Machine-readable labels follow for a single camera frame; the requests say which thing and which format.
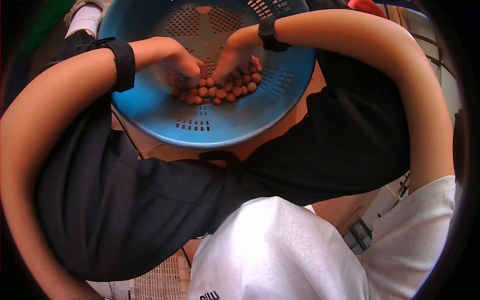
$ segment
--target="white shirt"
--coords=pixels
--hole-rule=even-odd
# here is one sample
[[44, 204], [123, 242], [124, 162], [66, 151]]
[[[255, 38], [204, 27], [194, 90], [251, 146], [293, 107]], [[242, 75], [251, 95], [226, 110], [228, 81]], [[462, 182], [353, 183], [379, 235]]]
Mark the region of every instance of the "white shirt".
[[355, 256], [338, 231], [282, 198], [244, 203], [200, 244], [186, 300], [411, 299], [443, 249], [455, 177], [414, 191]]

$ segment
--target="blue colander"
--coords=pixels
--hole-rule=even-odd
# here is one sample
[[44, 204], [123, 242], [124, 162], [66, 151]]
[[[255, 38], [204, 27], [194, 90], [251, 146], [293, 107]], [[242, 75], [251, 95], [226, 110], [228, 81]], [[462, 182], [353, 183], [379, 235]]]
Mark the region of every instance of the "blue colander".
[[[270, 15], [307, 12], [303, 0], [115, 0], [99, 37], [126, 41], [169, 36], [215, 70], [228, 37]], [[215, 106], [211, 98], [189, 106], [170, 95], [163, 70], [154, 65], [137, 73], [135, 87], [113, 94], [117, 111], [140, 131], [188, 148], [221, 148], [249, 140], [280, 122], [298, 103], [315, 66], [312, 48], [273, 53], [254, 50], [263, 68], [257, 90], [237, 102]]]

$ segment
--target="small brown ball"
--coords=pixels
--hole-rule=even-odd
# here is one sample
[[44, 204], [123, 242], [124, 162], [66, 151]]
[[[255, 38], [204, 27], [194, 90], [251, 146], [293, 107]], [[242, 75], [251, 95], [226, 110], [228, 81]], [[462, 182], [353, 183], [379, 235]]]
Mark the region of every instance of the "small brown ball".
[[223, 99], [227, 96], [227, 91], [224, 90], [223, 88], [219, 89], [217, 92], [216, 92], [216, 97], [217, 98], [220, 98], [220, 99]]
[[200, 97], [200, 96], [195, 96], [195, 104], [196, 104], [196, 105], [202, 104], [202, 100], [203, 100], [202, 97]]
[[197, 85], [193, 82], [192, 79], [190, 79], [189, 81], [187, 81], [187, 88], [194, 88], [196, 87]]
[[182, 100], [183, 102], [187, 101], [188, 95], [189, 95], [188, 92], [182, 92], [182, 93], [180, 94], [180, 100]]
[[241, 95], [241, 88], [238, 87], [238, 86], [234, 86], [232, 88], [232, 94], [235, 96], [235, 97], [238, 97]]
[[181, 94], [181, 91], [179, 88], [177, 88], [176, 86], [174, 86], [171, 90], [170, 90], [170, 94], [172, 94], [172, 96], [174, 97], [179, 97], [180, 94]]
[[233, 82], [227, 83], [224, 88], [227, 92], [231, 91], [233, 88]]
[[262, 82], [262, 76], [258, 73], [255, 73], [252, 75], [252, 81], [256, 84], [259, 84], [260, 82]]
[[198, 89], [198, 95], [200, 97], [205, 97], [208, 94], [208, 89], [204, 86]]
[[200, 78], [200, 81], [198, 82], [198, 86], [205, 86], [205, 84], [206, 84], [206, 79]]
[[241, 87], [241, 78], [235, 79], [235, 81], [233, 82], [233, 85], [234, 85], [234, 86]]
[[222, 99], [218, 99], [217, 97], [213, 98], [213, 104], [220, 105], [222, 103]]
[[232, 73], [227, 75], [227, 81], [228, 82], [233, 82], [235, 80], [235, 77], [232, 75]]
[[243, 75], [241, 77], [241, 83], [242, 85], [247, 85], [250, 81], [252, 81], [252, 78], [248, 75]]
[[216, 86], [212, 86], [211, 88], [209, 88], [208, 94], [210, 95], [210, 97], [215, 97], [217, 90], [218, 89]]
[[237, 101], [237, 99], [235, 98], [235, 95], [233, 95], [232, 93], [227, 94], [227, 100], [230, 101], [230, 102]]
[[177, 87], [184, 88], [186, 85], [187, 85], [187, 83], [185, 82], [185, 80], [183, 80], [183, 79], [178, 79], [177, 80]]
[[215, 81], [213, 81], [211, 77], [208, 77], [205, 83], [207, 84], [207, 86], [210, 86], [210, 87], [215, 85]]
[[185, 102], [189, 105], [192, 105], [193, 103], [195, 103], [195, 98], [197, 98], [197, 96], [189, 94]]
[[250, 82], [248, 85], [247, 85], [247, 90], [249, 92], [253, 92], [257, 89], [257, 85], [255, 84], [255, 82]]

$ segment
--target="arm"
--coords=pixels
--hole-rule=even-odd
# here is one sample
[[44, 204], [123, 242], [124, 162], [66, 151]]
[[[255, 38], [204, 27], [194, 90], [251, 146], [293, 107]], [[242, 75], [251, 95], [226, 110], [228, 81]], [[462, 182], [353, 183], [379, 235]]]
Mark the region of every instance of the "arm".
[[[136, 71], [162, 62], [199, 80], [201, 61], [171, 38], [130, 43]], [[41, 231], [32, 199], [37, 172], [68, 124], [116, 81], [109, 49], [65, 60], [40, 74], [1, 119], [1, 196], [5, 216], [28, 269], [52, 299], [102, 299], [61, 266]]]
[[[438, 80], [415, 39], [401, 26], [362, 12], [323, 10], [275, 22], [276, 38], [363, 61], [393, 79], [402, 95], [410, 135], [410, 192], [453, 175], [453, 131]], [[258, 25], [227, 41], [213, 78], [224, 76], [262, 45]]]

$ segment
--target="wrist strap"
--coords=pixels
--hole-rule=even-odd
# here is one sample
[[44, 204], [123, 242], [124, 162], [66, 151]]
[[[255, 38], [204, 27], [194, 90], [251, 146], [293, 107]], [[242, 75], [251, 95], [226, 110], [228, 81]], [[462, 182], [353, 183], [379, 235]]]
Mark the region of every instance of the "wrist strap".
[[92, 42], [101, 44], [100, 48], [112, 50], [117, 67], [117, 83], [113, 86], [114, 92], [125, 92], [135, 85], [135, 55], [129, 43], [115, 38], [106, 38]]
[[264, 18], [258, 25], [258, 36], [264, 43], [264, 49], [273, 52], [286, 51], [292, 45], [279, 42], [275, 38], [275, 21], [279, 16], [271, 16]]

